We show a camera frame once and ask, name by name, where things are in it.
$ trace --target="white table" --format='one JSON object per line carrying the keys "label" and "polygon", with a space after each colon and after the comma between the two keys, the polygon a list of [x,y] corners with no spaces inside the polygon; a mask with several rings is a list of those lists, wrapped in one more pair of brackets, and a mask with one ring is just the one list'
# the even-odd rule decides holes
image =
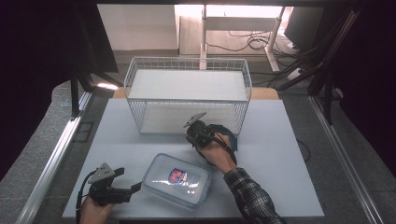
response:
{"label": "white table", "polygon": [[[282,217],[323,216],[317,194],[306,170],[280,100],[253,100],[235,153],[244,167],[272,197]],[[63,217],[75,218],[77,193],[83,178],[103,162],[112,169],[125,168],[115,178],[113,187],[126,189],[140,182],[152,159],[163,152],[212,171],[213,179],[205,202],[196,209],[171,203],[145,188],[134,194],[129,203],[114,207],[116,219],[217,218],[241,217],[233,195],[222,180],[220,171],[209,167],[184,134],[139,134],[125,99],[111,99],[100,123]]]}

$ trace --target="hand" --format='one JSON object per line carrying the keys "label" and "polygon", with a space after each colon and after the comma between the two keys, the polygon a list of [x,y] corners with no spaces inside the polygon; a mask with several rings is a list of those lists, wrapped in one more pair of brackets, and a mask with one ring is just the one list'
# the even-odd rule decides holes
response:
{"label": "hand", "polygon": [[[227,146],[230,145],[230,139],[227,135],[215,133],[215,137],[220,141],[224,141]],[[212,141],[207,147],[198,148],[198,151],[216,165],[224,175],[236,167],[236,164],[226,149],[215,141]]]}
{"label": "hand", "polygon": [[114,207],[114,203],[100,206],[90,196],[84,200],[81,207],[80,224],[104,224]]}

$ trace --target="plastic food container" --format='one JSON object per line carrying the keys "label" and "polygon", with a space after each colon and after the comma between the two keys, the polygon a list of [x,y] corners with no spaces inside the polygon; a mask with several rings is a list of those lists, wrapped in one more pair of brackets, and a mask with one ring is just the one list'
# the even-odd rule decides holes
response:
{"label": "plastic food container", "polygon": [[143,177],[143,186],[151,192],[190,208],[205,200],[210,182],[208,170],[164,153],[154,158]]}

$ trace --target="plaid shirt sleeve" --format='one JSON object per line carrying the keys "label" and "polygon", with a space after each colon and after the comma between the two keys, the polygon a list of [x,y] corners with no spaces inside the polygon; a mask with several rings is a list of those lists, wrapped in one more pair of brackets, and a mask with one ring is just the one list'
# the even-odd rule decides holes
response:
{"label": "plaid shirt sleeve", "polygon": [[243,168],[235,168],[224,176],[242,216],[249,223],[286,223],[274,208],[269,194]]}

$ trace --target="white wire basket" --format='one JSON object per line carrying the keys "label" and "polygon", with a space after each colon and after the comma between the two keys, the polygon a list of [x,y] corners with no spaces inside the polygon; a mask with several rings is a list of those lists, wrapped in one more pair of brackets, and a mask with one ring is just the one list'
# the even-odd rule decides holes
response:
{"label": "white wire basket", "polygon": [[238,135],[252,87],[243,59],[135,57],[124,91],[140,133],[184,133],[192,115],[206,112],[203,122]]}

